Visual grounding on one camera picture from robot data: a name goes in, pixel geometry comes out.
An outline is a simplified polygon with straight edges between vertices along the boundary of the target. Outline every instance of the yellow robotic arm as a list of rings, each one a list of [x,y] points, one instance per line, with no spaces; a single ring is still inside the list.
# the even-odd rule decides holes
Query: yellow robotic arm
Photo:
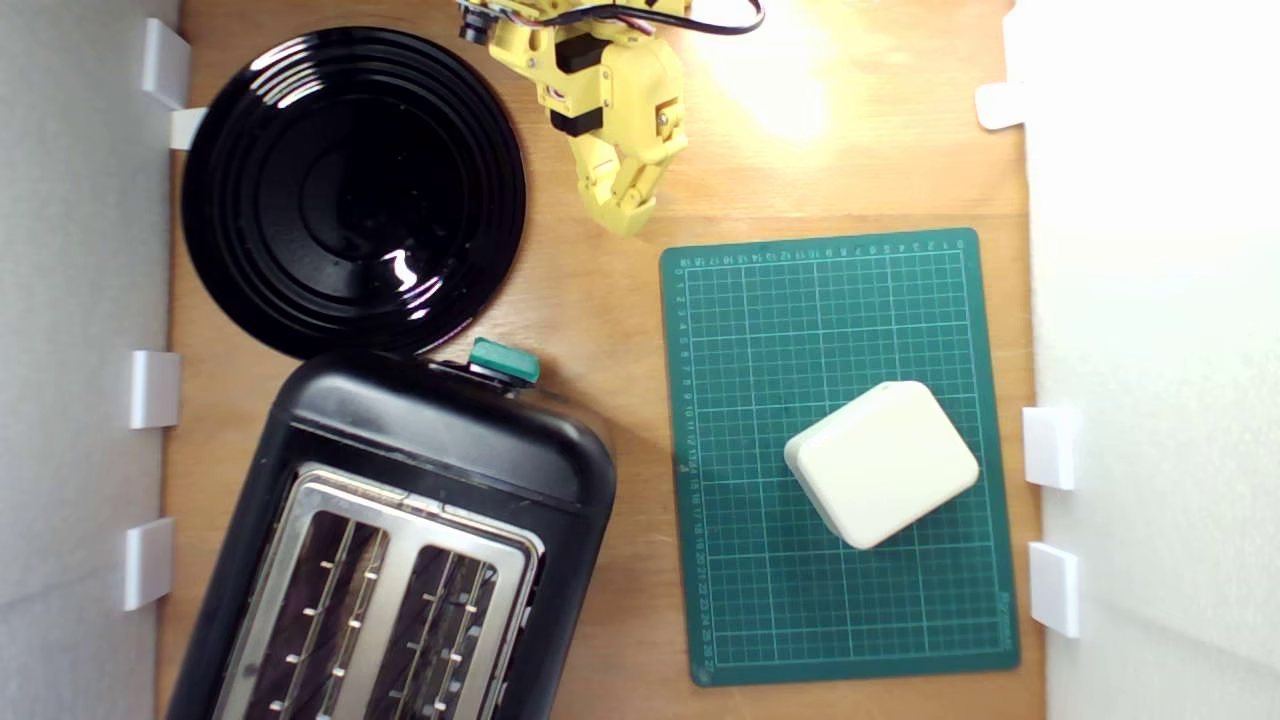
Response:
[[[748,26],[687,19],[691,0],[462,0],[461,36],[538,86],[552,126],[570,137],[579,193],[605,228],[631,236],[653,215],[654,192],[689,145],[684,72],[649,18],[703,32]]]

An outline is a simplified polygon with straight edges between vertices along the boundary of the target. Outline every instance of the cream plastic block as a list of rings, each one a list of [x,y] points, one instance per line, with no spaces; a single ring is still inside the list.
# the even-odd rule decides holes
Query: cream plastic block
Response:
[[[861,550],[978,482],[978,460],[915,380],[873,387],[791,438],[785,454],[827,528]]]

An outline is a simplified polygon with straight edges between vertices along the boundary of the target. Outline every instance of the black toaster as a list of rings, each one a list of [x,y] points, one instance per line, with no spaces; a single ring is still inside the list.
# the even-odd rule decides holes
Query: black toaster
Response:
[[[549,715],[614,468],[596,420],[480,343],[289,377],[169,720]]]

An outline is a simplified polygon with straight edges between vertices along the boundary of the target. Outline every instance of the white bracket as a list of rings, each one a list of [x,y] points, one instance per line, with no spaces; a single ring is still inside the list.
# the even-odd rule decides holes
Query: white bracket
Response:
[[[173,518],[160,518],[125,533],[125,612],[155,602],[173,589]]]
[[[1027,120],[1027,79],[1028,64],[1033,53],[1028,26],[1029,10],[1021,0],[1005,15],[1005,82],[993,82],[978,87],[973,94],[978,110],[978,124],[996,131],[1020,126]]]
[[[147,18],[142,51],[142,90],[170,110],[187,106],[191,87],[191,45],[169,26]]]
[[[129,388],[129,428],[168,428],[178,424],[182,391],[182,355],[133,351]]]
[[[188,108],[169,113],[169,149],[191,150],[191,141],[196,138],[207,111],[209,108]]]
[[[1079,416],[1059,407],[1023,407],[1027,482],[1075,489],[1075,434]]]
[[[1028,543],[1032,618],[1068,638],[1080,637],[1080,562],[1042,542]]]

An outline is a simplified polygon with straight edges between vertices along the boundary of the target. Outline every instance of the white wall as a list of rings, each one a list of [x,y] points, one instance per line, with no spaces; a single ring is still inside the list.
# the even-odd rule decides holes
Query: white wall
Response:
[[[1024,12],[1037,395],[1083,415],[1048,717],[1280,717],[1280,10]]]
[[[138,90],[178,0],[0,3],[0,717],[154,716],[155,615],[124,530],[160,509],[129,351],[163,350],[168,119]]]

